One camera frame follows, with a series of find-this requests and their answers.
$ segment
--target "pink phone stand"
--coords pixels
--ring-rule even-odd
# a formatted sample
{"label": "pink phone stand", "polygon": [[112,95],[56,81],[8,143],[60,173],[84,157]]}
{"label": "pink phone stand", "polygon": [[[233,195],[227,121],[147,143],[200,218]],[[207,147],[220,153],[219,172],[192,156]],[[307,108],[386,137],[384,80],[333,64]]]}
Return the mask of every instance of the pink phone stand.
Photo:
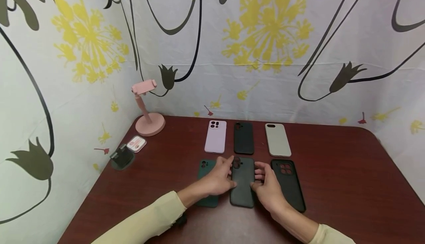
{"label": "pink phone stand", "polygon": [[134,93],[135,101],[142,110],[143,116],[141,116],[135,123],[135,129],[142,136],[153,136],[159,133],[165,126],[165,119],[160,113],[148,113],[140,94],[146,95],[146,92],[154,90],[156,88],[155,80],[146,80],[135,84],[131,87],[131,91]]}

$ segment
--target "black phone stand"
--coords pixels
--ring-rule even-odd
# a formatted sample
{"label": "black phone stand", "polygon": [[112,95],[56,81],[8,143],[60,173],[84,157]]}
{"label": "black phone stand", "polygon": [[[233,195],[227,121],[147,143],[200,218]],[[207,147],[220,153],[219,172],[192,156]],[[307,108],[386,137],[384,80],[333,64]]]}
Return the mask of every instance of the black phone stand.
{"label": "black phone stand", "polygon": [[126,144],[121,145],[118,149],[110,156],[111,166],[116,170],[124,170],[131,163],[133,163],[135,155],[127,148]]}

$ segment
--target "lavender phone case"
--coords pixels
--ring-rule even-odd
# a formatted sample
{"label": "lavender phone case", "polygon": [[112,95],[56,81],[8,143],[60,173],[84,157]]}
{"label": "lavender phone case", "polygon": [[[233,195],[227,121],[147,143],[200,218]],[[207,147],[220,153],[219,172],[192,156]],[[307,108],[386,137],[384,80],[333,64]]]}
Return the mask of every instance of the lavender phone case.
{"label": "lavender phone case", "polygon": [[205,142],[205,152],[223,154],[226,143],[225,121],[210,121],[208,124],[207,141]]}

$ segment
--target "black phone case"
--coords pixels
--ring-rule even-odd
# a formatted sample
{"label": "black phone case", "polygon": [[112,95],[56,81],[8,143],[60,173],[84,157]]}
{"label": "black phone case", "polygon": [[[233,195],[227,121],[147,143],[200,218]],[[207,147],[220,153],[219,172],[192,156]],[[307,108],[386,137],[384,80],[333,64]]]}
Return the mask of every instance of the black phone case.
{"label": "black phone case", "polygon": [[274,159],[271,162],[271,166],[287,202],[295,210],[304,213],[306,207],[294,162],[291,160]]}
{"label": "black phone case", "polygon": [[233,151],[237,154],[254,154],[254,133],[252,132],[252,124],[237,122],[233,130]]}
{"label": "black phone case", "polygon": [[251,182],[254,182],[254,160],[248,157],[239,157],[240,165],[237,168],[235,160],[232,164],[232,180],[237,186],[230,192],[230,203],[248,208],[254,207],[254,198],[251,191]]}

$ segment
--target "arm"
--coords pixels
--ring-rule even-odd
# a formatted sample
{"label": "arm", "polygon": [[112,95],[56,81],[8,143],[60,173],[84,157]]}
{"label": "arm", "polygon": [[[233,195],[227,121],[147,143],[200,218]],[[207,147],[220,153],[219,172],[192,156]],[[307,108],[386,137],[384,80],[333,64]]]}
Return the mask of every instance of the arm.
{"label": "arm", "polygon": [[302,243],[310,244],[353,244],[352,239],[326,225],[319,225],[305,217],[285,200],[274,171],[269,164],[255,162],[255,179],[260,181],[251,183],[252,190],[257,193],[258,199],[268,210],[272,218],[282,225],[291,235]]}
{"label": "arm", "polygon": [[217,158],[215,167],[202,179],[176,193],[171,191],[104,233],[92,244],[141,244],[159,236],[182,216],[183,212],[208,195],[220,195],[234,188],[228,179],[233,156]]}

